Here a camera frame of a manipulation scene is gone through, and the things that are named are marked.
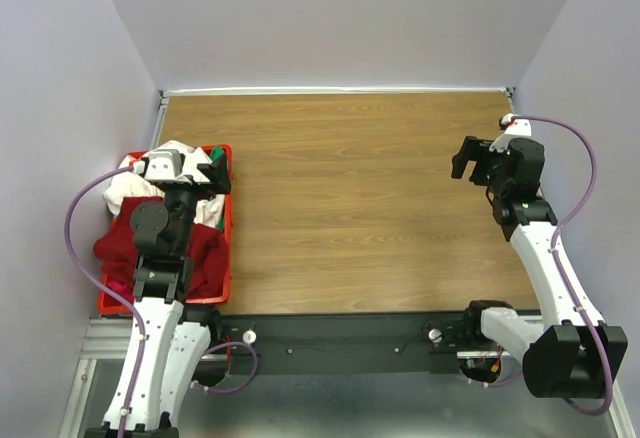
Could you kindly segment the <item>white t shirt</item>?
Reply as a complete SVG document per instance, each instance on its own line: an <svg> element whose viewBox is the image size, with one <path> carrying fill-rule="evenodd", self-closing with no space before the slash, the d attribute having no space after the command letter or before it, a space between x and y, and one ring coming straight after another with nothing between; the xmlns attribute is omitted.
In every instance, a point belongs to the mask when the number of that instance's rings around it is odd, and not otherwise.
<svg viewBox="0 0 640 438"><path fill-rule="evenodd" d="M176 140L169 140L160 148L175 148L191 152L194 149L200 148L208 156L211 152L205 151L202 147L191 147ZM141 176L127 172L118 174L111 179L111 183L107 190L104 192L103 197L107 204L107 207L114 218L117 218L122 203L125 198L140 198L140 197L164 197L164 192L156 186L147 182ZM205 226L219 229L223 231L225 229L224 223L224 205L225 198L219 195L216 198L209 200L201 200L198 202L195 223L203 224Z"/></svg>

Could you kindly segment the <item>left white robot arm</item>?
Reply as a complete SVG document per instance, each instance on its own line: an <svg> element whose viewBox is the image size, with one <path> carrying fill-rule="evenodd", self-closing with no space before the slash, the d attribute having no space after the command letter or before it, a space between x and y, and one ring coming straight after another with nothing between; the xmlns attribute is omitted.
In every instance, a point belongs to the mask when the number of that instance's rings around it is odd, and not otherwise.
<svg viewBox="0 0 640 438"><path fill-rule="evenodd" d="M130 310L130 341L111 404L88 437L176 437L177 422L200 358L222 338L210 311L187 304L195 264L188 254L199 200L231 191L228 159L200 163L201 179L184 170L174 149L156 149L130 166L164 192L132 212L137 251L131 300L100 288Z"/></svg>

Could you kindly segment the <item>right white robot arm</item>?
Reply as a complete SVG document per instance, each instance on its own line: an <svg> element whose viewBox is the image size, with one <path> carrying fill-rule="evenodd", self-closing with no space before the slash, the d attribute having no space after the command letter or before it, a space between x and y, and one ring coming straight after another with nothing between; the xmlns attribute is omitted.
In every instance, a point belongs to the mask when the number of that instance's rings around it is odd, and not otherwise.
<svg viewBox="0 0 640 438"><path fill-rule="evenodd" d="M539 194L543 145L516 137L500 147L468 136L452 158L452 177L461 178L469 163L470 182L484 187L496 223L527 272L543 327L504 301L475 300L459 328L462 342L474 350L500 346L520 363L536 398L609 403L628 340L591 306L561 244L555 213Z"/></svg>

